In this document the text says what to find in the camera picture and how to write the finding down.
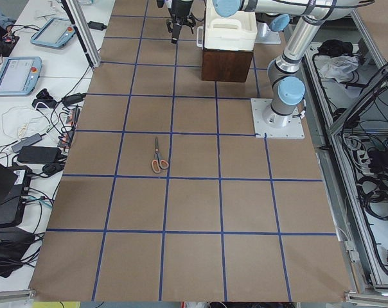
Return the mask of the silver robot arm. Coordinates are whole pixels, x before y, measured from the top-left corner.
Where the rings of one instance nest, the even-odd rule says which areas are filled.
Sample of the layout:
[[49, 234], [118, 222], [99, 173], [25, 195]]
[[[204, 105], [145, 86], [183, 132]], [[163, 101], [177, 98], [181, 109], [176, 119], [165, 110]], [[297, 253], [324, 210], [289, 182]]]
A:
[[230, 17], [239, 11], [262, 13], [275, 18], [269, 22], [273, 31], [288, 25], [279, 19], [299, 17], [283, 52], [268, 67], [273, 98], [263, 111], [263, 120], [273, 128], [286, 127], [293, 118], [295, 108], [303, 100], [305, 86], [295, 77], [301, 60], [321, 25], [327, 20], [337, 20], [355, 8], [373, 4], [373, 1], [213, 1], [216, 13]]
[[290, 22], [289, 14], [283, 13], [256, 13], [256, 20], [266, 24], [270, 31], [279, 32], [283, 31]]

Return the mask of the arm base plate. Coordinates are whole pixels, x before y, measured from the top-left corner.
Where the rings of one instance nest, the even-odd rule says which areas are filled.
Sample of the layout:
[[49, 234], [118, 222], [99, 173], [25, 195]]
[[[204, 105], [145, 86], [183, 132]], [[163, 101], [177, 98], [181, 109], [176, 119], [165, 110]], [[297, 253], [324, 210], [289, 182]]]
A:
[[256, 138], [304, 139], [298, 108], [291, 115], [278, 115], [271, 109], [271, 99], [252, 98], [251, 110]]
[[267, 24], [257, 22], [257, 30], [256, 44], [280, 45], [281, 39], [279, 33], [271, 31]]

